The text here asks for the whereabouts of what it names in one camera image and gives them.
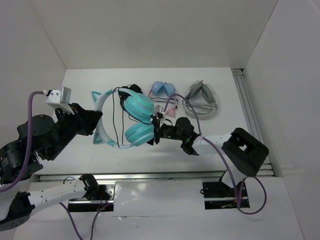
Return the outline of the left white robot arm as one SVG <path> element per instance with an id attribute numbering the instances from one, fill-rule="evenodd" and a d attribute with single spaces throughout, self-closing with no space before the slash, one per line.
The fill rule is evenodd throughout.
<path id="1" fill-rule="evenodd" d="M 24 224 L 32 215 L 75 198 L 92 200 L 100 187 L 91 173 L 81 175 L 66 185 L 38 192 L 20 191 L 37 171 L 43 169 L 39 159 L 53 161 L 77 135 L 90 136 L 103 113 L 85 110 L 72 103 L 73 113 L 55 109 L 57 121 L 49 115 L 29 115 L 17 127 L 18 139 L 0 149 L 0 185 L 9 189 L 0 194 L 0 229 L 7 231 Z"/>

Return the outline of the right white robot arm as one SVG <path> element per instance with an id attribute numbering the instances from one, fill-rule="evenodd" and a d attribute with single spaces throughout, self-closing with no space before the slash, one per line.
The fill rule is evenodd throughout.
<path id="1" fill-rule="evenodd" d="M 195 132 L 187 117 L 179 117 L 174 125 L 167 125 L 159 117 L 154 117 L 152 124 L 152 145 L 158 144 L 160 139 L 177 140 L 181 141 L 180 148 L 187 155 L 218 154 L 222 157 L 226 172 L 218 190 L 223 196 L 230 196 L 245 178 L 256 177 L 269 155 L 269 149 L 263 143 L 240 127 L 231 133 L 203 136 Z"/>

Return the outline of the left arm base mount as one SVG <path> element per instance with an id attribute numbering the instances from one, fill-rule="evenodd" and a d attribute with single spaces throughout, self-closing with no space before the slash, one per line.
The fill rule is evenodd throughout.
<path id="1" fill-rule="evenodd" d="M 68 201 L 71 213 L 112 212 L 114 210 L 114 183 L 98 183 L 95 177 L 86 173 L 79 177 L 84 183 L 84 195 Z"/>

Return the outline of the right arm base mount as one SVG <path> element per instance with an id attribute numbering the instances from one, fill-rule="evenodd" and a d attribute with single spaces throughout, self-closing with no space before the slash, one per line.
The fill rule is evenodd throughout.
<path id="1" fill-rule="evenodd" d="M 204 197 L 205 210 L 237 208 L 237 198 L 234 188 L 225 185 L 221 181 L 203 182 L 200 193 Z"/>

